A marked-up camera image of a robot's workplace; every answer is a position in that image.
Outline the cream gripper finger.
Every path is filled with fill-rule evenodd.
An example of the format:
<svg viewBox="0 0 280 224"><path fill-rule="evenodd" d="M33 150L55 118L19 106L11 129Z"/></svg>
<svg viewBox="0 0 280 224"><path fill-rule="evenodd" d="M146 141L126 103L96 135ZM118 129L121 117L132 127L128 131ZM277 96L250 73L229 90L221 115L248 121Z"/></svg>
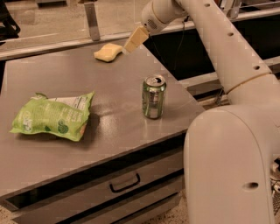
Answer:
<svg viewBox="0 0 280 224"><path fill-rule="evenodd" d="M139 26L131 33L131 35L125 42L122 51L124 53L132 53L148 38L149 32L147 31L147 29L143 26Z"/></svg>

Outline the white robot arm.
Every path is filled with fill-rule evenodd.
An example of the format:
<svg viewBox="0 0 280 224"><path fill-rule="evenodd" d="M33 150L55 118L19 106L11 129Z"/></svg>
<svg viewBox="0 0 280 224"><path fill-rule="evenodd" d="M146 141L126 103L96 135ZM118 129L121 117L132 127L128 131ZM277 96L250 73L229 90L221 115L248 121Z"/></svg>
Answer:
<svg viewBox="0 0 280 224"><path fill-rule="evenodd" d="M184 170L190 224L275 224L270 167L280 151L280 83L214 0L150 0L148 34L188 15L229 104L198 115L185 136Z"/></svg>

